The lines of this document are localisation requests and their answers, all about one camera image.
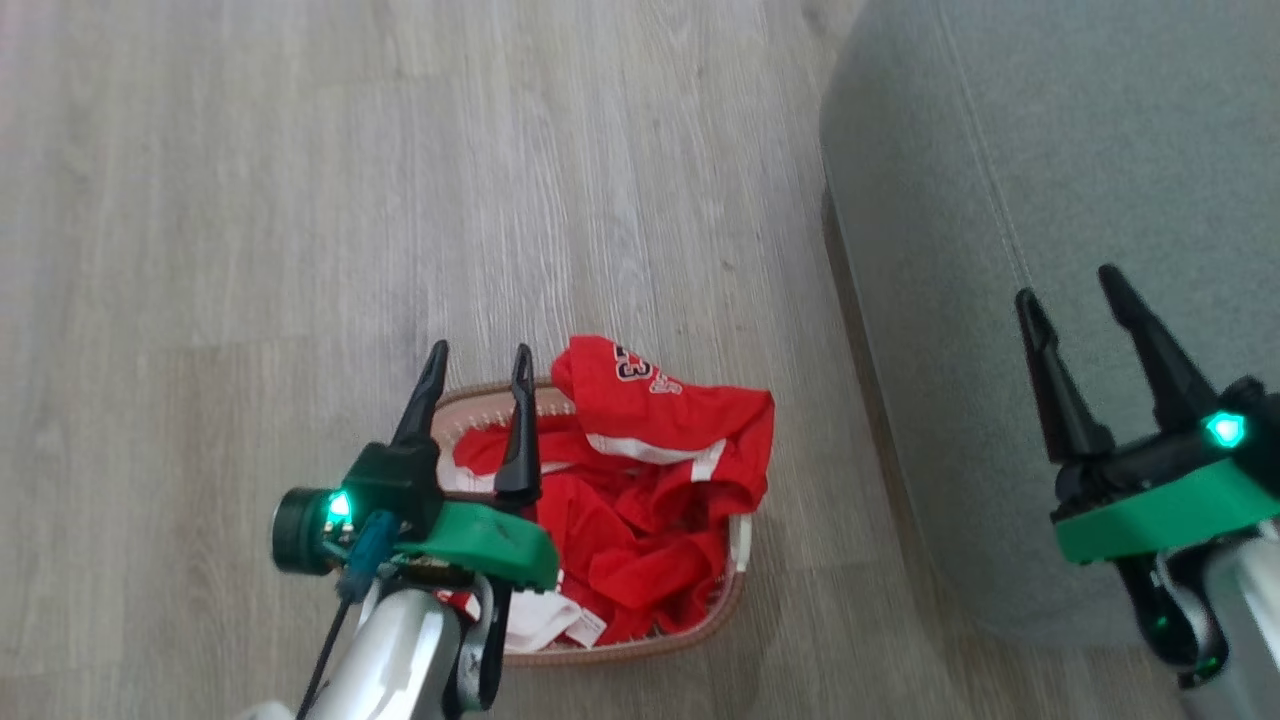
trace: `laminate floor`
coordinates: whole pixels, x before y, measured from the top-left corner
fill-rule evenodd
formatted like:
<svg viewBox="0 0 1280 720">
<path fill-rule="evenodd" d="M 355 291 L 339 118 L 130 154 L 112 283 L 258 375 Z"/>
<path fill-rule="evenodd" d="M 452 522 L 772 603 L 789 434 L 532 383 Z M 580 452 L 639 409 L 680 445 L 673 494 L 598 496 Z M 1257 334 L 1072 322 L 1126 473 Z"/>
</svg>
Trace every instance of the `laminate floor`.
<svg viewBox="0 0 1280 720">
<path fill-rule="evenodd" d="M 823 234 L 856 12 L 0 0 L 0 714 L 296 703 L 334 598 L 271 568 L 283 491 L 390 430 L 431 341 L 457 387 L 598 332 L 776 393 L 750 587 L 698 650 L 508 673 L 495 717 L 1174 715 L 1139 651 L 984 637 L 914 541 Z"/>
</svg>

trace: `gray fabric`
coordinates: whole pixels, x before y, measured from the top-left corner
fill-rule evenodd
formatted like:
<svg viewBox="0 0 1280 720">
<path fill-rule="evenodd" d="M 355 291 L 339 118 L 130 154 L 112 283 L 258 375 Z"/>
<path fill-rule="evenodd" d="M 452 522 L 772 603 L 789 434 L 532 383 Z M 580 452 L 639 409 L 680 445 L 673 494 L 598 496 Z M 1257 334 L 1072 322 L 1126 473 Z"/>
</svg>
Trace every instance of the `gray fabric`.
<svg viewBox="0 0 1280 720">
<path fill-rule="evenodd" d="M 1033 284 L 1094 411 L 1151 398 L 1116 261 L 1220 387 L 1280 384 L 1280 5 L 869 0 L 822 111 L 828 182 L 919 529 L 984 625 L 1132 641 L 1068 566 L 1016 319 Z"/>
</svg>

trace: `wicker basket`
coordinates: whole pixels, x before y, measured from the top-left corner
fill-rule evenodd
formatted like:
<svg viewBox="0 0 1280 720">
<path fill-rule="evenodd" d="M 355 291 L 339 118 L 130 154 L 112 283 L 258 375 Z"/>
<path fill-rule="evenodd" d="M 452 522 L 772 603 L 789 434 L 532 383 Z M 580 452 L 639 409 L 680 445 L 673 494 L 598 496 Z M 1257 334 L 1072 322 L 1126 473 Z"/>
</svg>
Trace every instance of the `wicker basket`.
<svg viewBox="0 0 1280 720">
<path fill-rule="evenodd" d="M 439 477 L 443 489 L 453 496 L 466 497 L 470 488 L 453 483 L 458 477 L 453 465 L 453 446 L 471 428 L 506 424 L 512 413 L 511 388 L 506 384 L 471 387 L 447 393 L 435 410 L 431 437 L 440 443 Z M 549 380 L 538 382 L 538 415 L 570 415 L 573 402 L 556 389 Z M 719 593 L 707 618 L 695 628 L 676 635 L 657 635 L 630 643 L 595 648 L 547 648 L 534 653 L 507 653 L 509 665 L 573 665 L 631 660 L 684 650 L 698 644 L 719 630 L 737 607 L 746 580 L 746 565 L 751 556 L 751 516 L 737 515 L 728 529 L 728 562 Z"/>
</svg>

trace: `black cable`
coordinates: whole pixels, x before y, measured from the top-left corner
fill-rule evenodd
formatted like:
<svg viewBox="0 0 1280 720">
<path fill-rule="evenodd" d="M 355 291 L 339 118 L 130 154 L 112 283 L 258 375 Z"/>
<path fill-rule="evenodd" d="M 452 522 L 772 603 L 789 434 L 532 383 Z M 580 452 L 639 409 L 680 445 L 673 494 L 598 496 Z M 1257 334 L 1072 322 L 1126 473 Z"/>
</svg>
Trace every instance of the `black cable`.
<svg viewBox="0 0 1280 720">
<path fill-rule="evenodd" d="M 311 673 L 311 683 L 307 684 L 307 692 L 302 696 L 302 705 L 298 706 L 298 720 L 302 720 L 307 716 L 307 712 L 311 712 L 311 706 L 316 701 L 316 693 L 320 692 L 320 679 L 324 678 L 324 666 L 329 662 L 329 653 L 333 652 L 333 644 L 338 642 L 338 630 L 342 629 L 342 623 L 347 619 L 348 610 L 351 610 L 351 601 L 344 600 L 338 606 L 338 614 L 333 616 L 333 625 L 329 625 L 329 634 L 325 635 L 324 646 L 320 648 L 320 657 L 316 659 L 316 669 Z"/>
</svg>

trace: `red clothing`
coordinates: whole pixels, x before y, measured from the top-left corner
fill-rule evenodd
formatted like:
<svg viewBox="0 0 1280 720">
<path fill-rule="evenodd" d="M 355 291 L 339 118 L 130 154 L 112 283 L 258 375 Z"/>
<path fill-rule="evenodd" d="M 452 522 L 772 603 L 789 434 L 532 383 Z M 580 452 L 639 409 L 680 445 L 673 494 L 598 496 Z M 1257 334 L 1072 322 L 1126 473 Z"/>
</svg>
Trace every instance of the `red clothing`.
<svg viewBox="0 0 1280 720">
<path fill-rule="evenodd" d="M 561 551 L 561 592 L 607 623 L 598 644 L 691 629 L 724 573 L 728 518 L 754 512 L 768 487 L 773 397 L 684 383 L 589 336 L 552 380 L 576 406 L 538 424 L 536 515 Z M 453 461 L 489 475 L 504 451 L 506 429 L 476 429 Z"/>
</svg>

